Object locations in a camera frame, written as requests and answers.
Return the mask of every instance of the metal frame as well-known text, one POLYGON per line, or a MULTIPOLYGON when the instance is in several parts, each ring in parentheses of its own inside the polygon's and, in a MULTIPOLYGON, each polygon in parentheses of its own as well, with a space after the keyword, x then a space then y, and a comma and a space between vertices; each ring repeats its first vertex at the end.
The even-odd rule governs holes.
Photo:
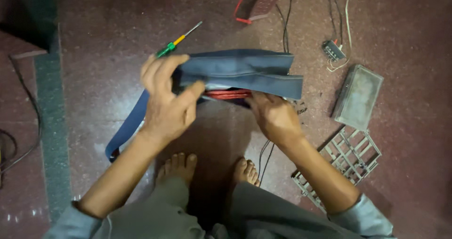
MULTIPOLYGON (((320 150, 320 154, 324 157, 330 157, 331 164, 339 172, 341 172, 342 175, 348 178, 354 185, 357 185, 378 165, 377 159, 381 156, 381 152, 370 137, 369 130, 360 131, 355 129, 349 137, 346 137, 346 127, 351 128, 349 126, 344 126, 331 139, 331 141, 328 142, 322 150, 320 150), (362 132, 363 134, 363 139, 361 139, 356 146, 353 146, 350 141, 355 138, 360 132, 362 132), (337 137, 341 138, 339 143, 337 143, 335 140, 337 137), (359 152, 359 149, 366 143, 367 146, 359 152), (342 149, 343 145, 348 148, 348 150, 346 150, 345 152, 342 149), (338 153, 335 154, 331 150, 331 147, 334 147, 336 150, 338 150, 338 153), (375 153, 371 155, 370 158, 363 160, 363 155, 367 151, 369 151, 370 148, 374 148, 375 153)), ((302 190, 302 195, 307 196, 317 207, 319 207, 324 213, 326 213, 325 207, 323 207, 323 204, 317 196, 316 192, 313 189, 309 189, 310 184, 299 171, 292 175, 292 179, 302 190)))

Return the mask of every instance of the speckled floor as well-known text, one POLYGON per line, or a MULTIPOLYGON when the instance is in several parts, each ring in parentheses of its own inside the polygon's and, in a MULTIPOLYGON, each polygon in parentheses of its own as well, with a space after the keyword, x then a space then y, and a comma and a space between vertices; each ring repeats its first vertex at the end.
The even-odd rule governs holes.
MULTIPOLYGON (((283 12, 288 1, 279 2, 283 12)), ((338 1, 343 10, 345 0, 338 1)), ((138 69, 150 53, 200 20, 203 25, 180 44, 179 53, 283 50, 277 11, 247 26, 231 17, 236 2, 57 0, 71 198, 82 196, 109 165, 105 145, 142 91, 138 69)), ((451 10, 450 0, 350 0, 349 4, 350 64, 363 64, 385 78, 369 126, 383 156, 359 188, 394 223, 399 238, 452 236, 452 156, 447 152, 452 141, 451 10)), ((295 55, 291 73, 305 77, 302 101, 308 110, 300 116, 302 127, 314 146, 320 146, 340 127, 330 115, 347 73, 347 69, 329 72, 319 48, 332 32, 327 0, 293 0, 288 31, 295 55)), ((265 141, 246 109, 204 103, 195 123, 156 164, 173 152, 197 153, 190 210, 214 215, 231 165, 241 155, 257 162, 265 141), (218 191, 207 192, 207 184, 218 191), (205 206, 211 208, 193 208, 200 202, 210 203, 205 206)), ((149 192, 153 171, 151 167, 133 199, 149 192)), ((295 166, 275 150, 262 187, 318 212, 291 180, 294 171, 295 166)))

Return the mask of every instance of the foot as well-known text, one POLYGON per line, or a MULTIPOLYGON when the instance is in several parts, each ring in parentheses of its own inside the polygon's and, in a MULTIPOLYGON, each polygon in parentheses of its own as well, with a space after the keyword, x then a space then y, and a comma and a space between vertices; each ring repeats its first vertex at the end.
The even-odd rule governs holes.
POLYGON ((260 185, 256 167, 250 159, 245 160, 245 158, 241 158, 239 162, 237 162, 232 179, 233 185, 236 185, 240 181, 249 182, 257 187, 260 185))
POLYGON ((160 184, 169 177, 180 177, 184 179, 187 186, 190 186, 195 173, 197 160, 194 154, 188 157, 185 157, 184 153, 172 155, 171 159, 166 160, 165 165, 160 168, 156 184, 160 184))

